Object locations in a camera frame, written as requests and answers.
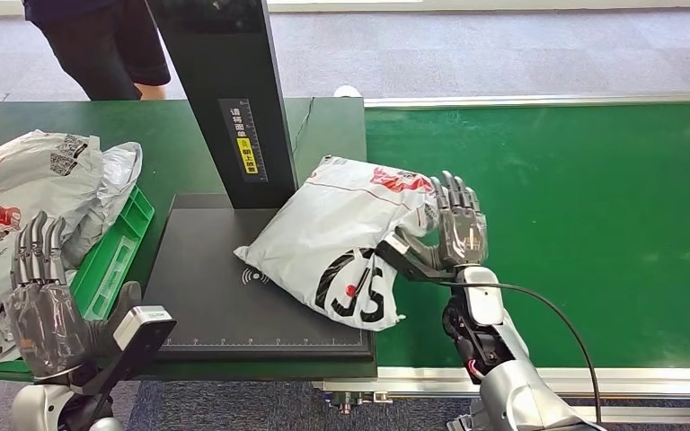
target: robotic arm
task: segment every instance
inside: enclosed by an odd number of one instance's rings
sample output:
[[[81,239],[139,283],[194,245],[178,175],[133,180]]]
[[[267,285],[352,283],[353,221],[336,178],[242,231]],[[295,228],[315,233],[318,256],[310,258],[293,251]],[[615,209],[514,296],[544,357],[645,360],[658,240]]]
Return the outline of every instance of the robotic arm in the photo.
[[[110,318],[86,321],[65,280],[62,218],[40,212],[16,235],[13,290],[4,308],[34,384],[12,405],[15,431],[122,431],[111,389],[152,360],[176,321],[160,306],[139,306],[141,288],[120,289]]]
[[[504,308],[499,280],[481,266],[487,224],[477,197],[461,178],[443,174],[446,186],[432,178],[439,244],[426,246],[399,227],[376,252],[410,280],[451,287],[443,329],[473,383],[480,384],[481,400],[469,415],[449,422],[449,431],[603,430],[581,418],[538,375]]]

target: black cable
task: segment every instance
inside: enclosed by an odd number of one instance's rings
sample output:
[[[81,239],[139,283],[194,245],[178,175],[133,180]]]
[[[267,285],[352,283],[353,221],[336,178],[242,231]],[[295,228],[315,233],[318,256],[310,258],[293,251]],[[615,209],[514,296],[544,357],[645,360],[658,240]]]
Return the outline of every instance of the black cable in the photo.
[[[541,294],[538,294],[537,292],[534,292],[530,289],[526,289],[524,287],[508,285],[505,283],[456,283],[441,281],[437,282],[437,284],[449,287],[495,287],[498,289],[514,290],[523,294],[533,296],[535,299],[541,301],[542,303],[545,303],[549,306],[549,308],[554,310],[554,312],[556,312],[560,316],[564,324],[567,325],[567,327],[570,329],[570,332],[572,332],[572,336],[575,337],[575,340],[578,341],[580,351],[583,352],[583,357],[586,359],[588,372],[591,374],[591,385],[593,385],[594,387],[594,402],[596,404],[597,424],[600,426],[602,425],[601,397],[599,396],[599,382],[597,380],[597,371],[594,369],[594,362],[591,360],[591,356],[588,354],[588,350],[586,350],[586,345],[583,344],[583,338],[580,337],[578,330],[575,329],[575,326],[572,324],[570,319],[568,319],[567,315],[565,315],[565,313],[562,312],[562,310],[560,310],[559,307],[554,305],[554,303],[546,299]]]
[[[112,387],[108,388],[102,393],[102,397],[99,398],[99,401],[96,402],[96,407],[93,408],[91,418],[89,418],[88,423],[84,427],[85,431],[88,431],[89,429],[91,429],[91,427],[93,427],[93,423],[96,422],[97,417],[100,413],[102,413],[102,409],[104,409],[104,403],[107,402],[107,399],[110,397],[111,393]]]
[[[311,111],[314,110],[314,100],[316,98],[312,97],[311,101],[308,102],[308,111],[305,113],[305,116],[303,117],[303,121],[300,122],[300,128],[297,130],[297,133],[295,133],[295,148],[292,149],[292,154],[297,152],[297,148],[300,146],[300,132],[303,131],[305,126],[308,125],[308,120],[311,118]]]

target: white wall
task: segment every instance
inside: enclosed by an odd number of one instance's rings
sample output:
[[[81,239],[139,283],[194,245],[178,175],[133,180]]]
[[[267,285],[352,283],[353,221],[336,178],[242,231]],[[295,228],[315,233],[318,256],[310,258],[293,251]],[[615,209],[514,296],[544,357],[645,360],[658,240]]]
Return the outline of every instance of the white wall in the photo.
[[[690,0],[268,0],[272,12],[420,12],[690,7]],[[0,0],[0,15],[22,15],[20,0]]]

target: floor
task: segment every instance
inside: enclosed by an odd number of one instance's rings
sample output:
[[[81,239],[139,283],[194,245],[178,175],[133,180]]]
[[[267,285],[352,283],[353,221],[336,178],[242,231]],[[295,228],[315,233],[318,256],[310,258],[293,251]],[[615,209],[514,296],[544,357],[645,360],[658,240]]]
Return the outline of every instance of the floor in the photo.
[[[690,92],[690,10],[271,17],[284,94]],[[183,98],[177,76],[168,85]],[[0,101],[84,100],[40,31],[0,19]]]
[[[276,14],[271,24],[289,96],[331,94],[342,84],[372,98],[690,92],[690,10]],[[184,98],[174,77],[169,96]],[[0,101],[84,99],[37,29],[0,19]],[[0,382],[0,429],[19,388]],[[115,410],[137,431],[392,431],[443,429],[467,405],[401,400],[346,418],[320,397],[307,383],[123,383]]]

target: black pants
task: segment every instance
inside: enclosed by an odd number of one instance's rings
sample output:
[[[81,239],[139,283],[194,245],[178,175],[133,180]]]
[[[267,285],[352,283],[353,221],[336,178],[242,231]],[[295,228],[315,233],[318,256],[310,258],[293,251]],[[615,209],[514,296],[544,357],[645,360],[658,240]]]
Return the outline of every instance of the black pants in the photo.
[[[114,4],[51,22],[35,22],[62,69],[92,101],[139,100],[134,83],[165,85],[171,74],[145,0]]]

